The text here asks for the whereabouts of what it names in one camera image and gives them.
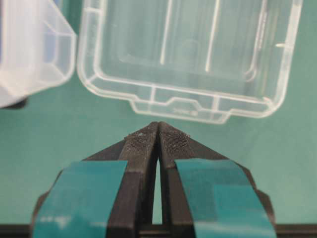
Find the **left gripper black left finger teal tape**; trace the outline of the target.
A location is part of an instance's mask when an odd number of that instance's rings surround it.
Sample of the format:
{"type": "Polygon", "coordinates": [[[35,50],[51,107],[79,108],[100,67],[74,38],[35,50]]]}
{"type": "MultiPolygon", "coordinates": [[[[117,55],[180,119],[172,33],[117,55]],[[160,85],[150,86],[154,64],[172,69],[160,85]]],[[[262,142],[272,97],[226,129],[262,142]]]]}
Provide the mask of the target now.
{"type": "Polygon", "coordinates": [[[153,219],[157,122],[57,175],[36,203],[34,238],[135,238],[153,219]]]}

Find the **left gripper black right finger teal tape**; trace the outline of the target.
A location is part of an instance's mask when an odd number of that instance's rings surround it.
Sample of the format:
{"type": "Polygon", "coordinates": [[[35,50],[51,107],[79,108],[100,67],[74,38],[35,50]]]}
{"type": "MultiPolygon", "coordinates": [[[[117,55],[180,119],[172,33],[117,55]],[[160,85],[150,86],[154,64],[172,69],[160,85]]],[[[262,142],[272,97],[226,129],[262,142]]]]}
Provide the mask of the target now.
{"type": "Polygon", "coordinates": [[[274,211],[251,172],[160,122],[162,220],[174,238],[273,238],[274,211]]]}

